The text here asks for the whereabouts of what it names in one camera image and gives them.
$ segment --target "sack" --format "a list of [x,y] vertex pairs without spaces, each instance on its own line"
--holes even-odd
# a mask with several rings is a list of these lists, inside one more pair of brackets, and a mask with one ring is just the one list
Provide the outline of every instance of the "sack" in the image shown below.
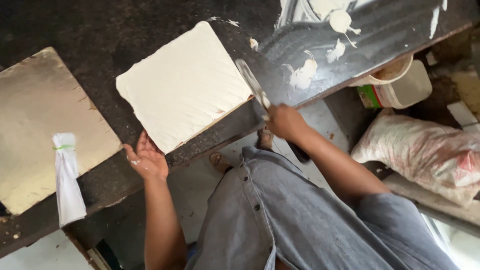
[[383,162],[409,181],[461,206],[480,189],[480,134],[395,115],[383,109],[352,158]]

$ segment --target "left hand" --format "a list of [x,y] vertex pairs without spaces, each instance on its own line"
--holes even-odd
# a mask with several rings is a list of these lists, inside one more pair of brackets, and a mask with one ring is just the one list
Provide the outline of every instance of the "left hand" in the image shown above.
[[130,162],[130,166],[134,168],[144,180],[167,180],[168,165],[165,156],[162,151],[156,147],[145,130],[142,131],[138,139],[136,153],[128,144],[124,144],[123,147],[127,151],[127,159]]

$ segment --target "foot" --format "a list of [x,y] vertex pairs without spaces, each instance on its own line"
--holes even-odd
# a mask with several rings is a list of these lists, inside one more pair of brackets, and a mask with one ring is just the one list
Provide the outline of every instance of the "foot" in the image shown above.
[[272,150],[272,142],[274,135],[270,130],[268,130],[268,127],[260,129],[257,134],[257,148],[262,150]]
[[225,173],[225,171],[232,167],[228,160],[220,153],[213,153],[210,155],[210,163],[213,165],[215,170]]

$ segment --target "gray shirt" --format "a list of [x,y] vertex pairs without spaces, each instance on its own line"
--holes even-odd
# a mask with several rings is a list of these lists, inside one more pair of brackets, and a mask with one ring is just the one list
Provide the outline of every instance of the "gray shirt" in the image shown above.
[[366,196],[353,212],[286,158],[244,147],[208,200],[186,269],[457,269],[416,207]]

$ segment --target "green rubber band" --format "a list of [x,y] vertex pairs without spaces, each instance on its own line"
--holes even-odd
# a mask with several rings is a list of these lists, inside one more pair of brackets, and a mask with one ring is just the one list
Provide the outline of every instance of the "green rubber band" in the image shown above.
[[73,147],[73,145],[62,145],[60,146],[59,148],[56,148],[56,147],[52,147],[53,150],[60,150],[62,148],[67,148],[67,147]]

